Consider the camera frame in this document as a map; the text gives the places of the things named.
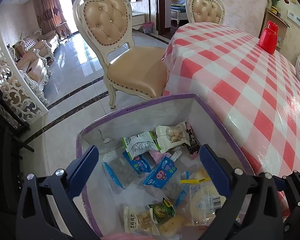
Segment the bed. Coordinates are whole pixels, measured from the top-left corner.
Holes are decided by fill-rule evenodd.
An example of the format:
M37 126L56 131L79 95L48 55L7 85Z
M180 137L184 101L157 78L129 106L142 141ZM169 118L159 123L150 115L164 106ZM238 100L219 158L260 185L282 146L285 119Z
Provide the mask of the bed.
M171 20L176 20L179 25L180 20L188 20L186 13L186 0L178 0L171 3Z

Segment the black floor border stripe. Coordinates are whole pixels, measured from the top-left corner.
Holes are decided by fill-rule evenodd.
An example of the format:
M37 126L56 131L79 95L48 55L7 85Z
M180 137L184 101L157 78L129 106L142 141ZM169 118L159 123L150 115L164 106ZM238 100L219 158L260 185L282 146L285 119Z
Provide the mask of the black floor border stripe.
M105 98L106 96L109 95L109 92L103 92L102 94L89 99L88 101L82 103L81 105L71 109L70 111L68 111L67 113L63 114L62 116L58 117L57 119L53 120L51 123L48 123L46 126L44 126L43 128L41 128L39 131L37 131L36 133L34 133L33 135L31 135L27 140L25 140L25 143L28 144L29 142L33 141L34 139L36 139L37 137L39 137L40 135L42 135L44 132L46 132L47 130L49 130L50 128L54 127L56 124L60 123L61 121L67 119L68 117L70 117L71 115L79 112L80 110L86 108L87 106L90 106L91 104L101 100L102 98Z
M154 39L156 39L156 40L158 40L158 41L162 41L162 42L165 43L165 44L169 44L169 42L167 42L167 41L165 41L165 40L162 40L162 39L160 39L160 38L158 38L158 37L156 37L156 36L152 36L151 34L144 33L143 31L140 31L140 30L137 30L137 32L140 32L140 33L143 33L143 34L145 34L145 35L148 35L149 37L154 38Z
M47 107L47 109L50 110L51 108L53 108L56 105L60 104L62 101L66 100L67 98L75 95L76 93L80 92L81 90L84 90L85 88L87 88L87 87L89 87L89 86L91 86L91 85L93 85L93 84L95 84L95 83L97 83L97 82L99 82L101 80L103 80L103 76L102 77L98 77L97 79L95 79L95 80L93 80L93 81L91 81L91 82L83 85L82 87L79 87L76 90L70 92L69 94L65 95L64 97L60 98L59 100L57 100L54 103L52 103L51 105L49 105Z

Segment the red and white checkered tablecloth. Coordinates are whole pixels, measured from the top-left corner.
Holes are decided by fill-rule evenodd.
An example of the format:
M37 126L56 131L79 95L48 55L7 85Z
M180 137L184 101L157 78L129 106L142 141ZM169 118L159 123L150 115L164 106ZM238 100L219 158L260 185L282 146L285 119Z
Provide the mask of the red and white checkered tablecloth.
M282 177L300 172L300 82L279 52L259 39L213 23L180 27L164 63L164 95L196 93L219 117L254 172ZM282 196L283 209L287 204Z

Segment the brown curtain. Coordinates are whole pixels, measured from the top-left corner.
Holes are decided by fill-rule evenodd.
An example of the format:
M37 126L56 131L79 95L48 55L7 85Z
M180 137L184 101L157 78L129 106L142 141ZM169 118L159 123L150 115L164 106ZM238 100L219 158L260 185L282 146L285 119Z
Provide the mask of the brown curtain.
M33 5L42 34L51 30L55 30L60 37L71 34L67 24L58 27L60 23L66 21L59 0L33 0Z

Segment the white carved room divider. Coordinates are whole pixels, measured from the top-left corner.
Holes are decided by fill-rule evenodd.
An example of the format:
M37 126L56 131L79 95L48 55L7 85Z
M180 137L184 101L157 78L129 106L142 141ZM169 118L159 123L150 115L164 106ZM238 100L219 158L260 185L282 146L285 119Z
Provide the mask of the white carved room divider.
M0 89L3 100L20 117L29 124L44 116L48 109L35 95L20 74L4 42L0 30ZM0 108L0 113L13 125L18 124L10 115Z

